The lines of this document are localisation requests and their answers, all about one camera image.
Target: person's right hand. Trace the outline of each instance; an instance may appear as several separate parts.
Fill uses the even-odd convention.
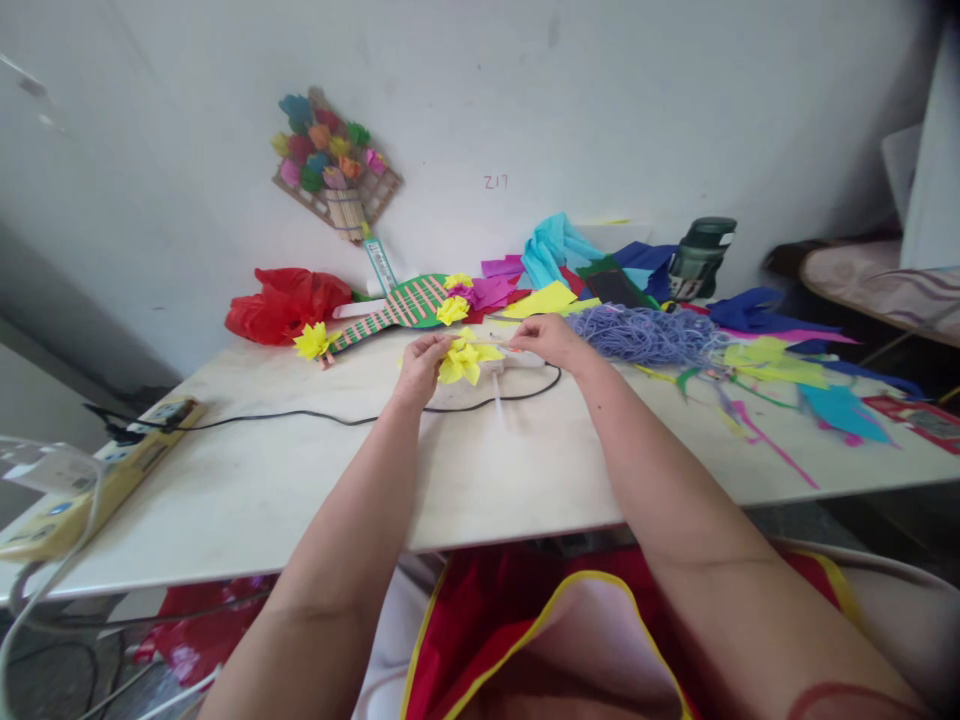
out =
[[[551,365],[574,375],[600,358],[556,313],[528,317],[510,340],[510,347],[536,353]]]

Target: green water bottle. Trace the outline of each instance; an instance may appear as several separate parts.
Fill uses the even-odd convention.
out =
[[[717,289],[717,270],[730,247],[737,221],[733,218],[697,218],[680,241],[670,263],[670,296],[677,301],[711,297]]]

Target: white table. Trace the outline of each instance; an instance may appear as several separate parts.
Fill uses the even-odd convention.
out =
[[[509,337],[487,324],[478,335]],[[334,368],[297,358],[289,348],[239,342],[174,394],[208,404],[202,423],[235,415],[312,409],[348,419],[379,413],[395,383],[397,359],[415,331],[395,330],[339,356]],[[960,477],[960,457],[884,419],[897,449],[867,442],[847,447],[808,415],[777,407],[731,385],[753,420],[820,485],[811,488],[769,447],[734,437],[718,418],[712,387],[692,380],[692,401],[677,387],[620,365],[648,405],[743,506],[815,500]],[[508,370],[504,395],[549,384],[556,370]],[[835,382],[847,376],[833,375]],[[862,396],[886,386],[861,379]],[[771,386],[796,401],[793,385]],[[465,407],[490,397],[484,376],[441,386],[432,405]],[[538,397],[504,403],[506,430],[493,404],[424,415],[420,479],[408,540],[414,552],[559,534],[622,522],[603,455],[573,379]],[[303,416],[241,422],[189,433],[100,532],[53,597],[126,591],[275,572],[360,447],[370,426],[348,428]],[[643,482],[643,467],[637,467]],[[0,541],[15,531],[17,522]],[[343,552],[352,552],[344,547]],[[17,568],[0,563],[0,597]]]

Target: power strip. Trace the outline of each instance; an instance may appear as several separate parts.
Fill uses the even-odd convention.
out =
[[[196,398],[178,397],[158,405],[140,419],[154,423],[169,421],[171,425],[192,427],[203,416],[204,410]],[[182,432],[151,428],[139,423],[133,423],[127,429],[146,435],[136,445],[124,446],[110,442],[94,455],[107,463],[94,532],[103,527],[127,496],[183,437]],[[87,526],[92,505],[92,491],[75,498],[52,500],[18,528],[13,537],[0,545],[0,560],[48,562],[63,557],[70,552]]]

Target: yellow paper flower on racket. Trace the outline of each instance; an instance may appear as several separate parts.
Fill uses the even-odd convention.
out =
[[[440,364],[440,382],[449,385],[466,377],[471,385],[476,385],[480,379],[480,363],[503,358],[503,354],[493,345],[471,344],[470,341],[476,339],[470,328],[460,331],[460,337],[453,341]]]
[[[330,150],[331,155],[336,158],[341,158],[344,155],[350,154],[350,141],[345,140],[339,135],[334,135],[332,138],[330,138],[327,148]]]
[[[473,278],[467,275],[466,273],[457,273],[456,275],[447,275],[447,279],[443,281],[443,286],[449,290],[454,288],[460,283],[463,283],[467,287],[473,287]]]
[[[290,136],[277,133],[270,138],[270,144],[280,157],[290,157]]]
[[[470,303],[465,297],[454,295],[443,301],[443,305],[437,311],[437,319],[444,325],[450,325],[457,320],[463,320],[470,312]]]
[[[326,353],[342,334],[335,332],[327,335],[327,326],[324,323],[317,323],[313,327],[310,327],[309,324],[304,325],[303,335],[293,341],[300,350],[297,357],[315,360]]]

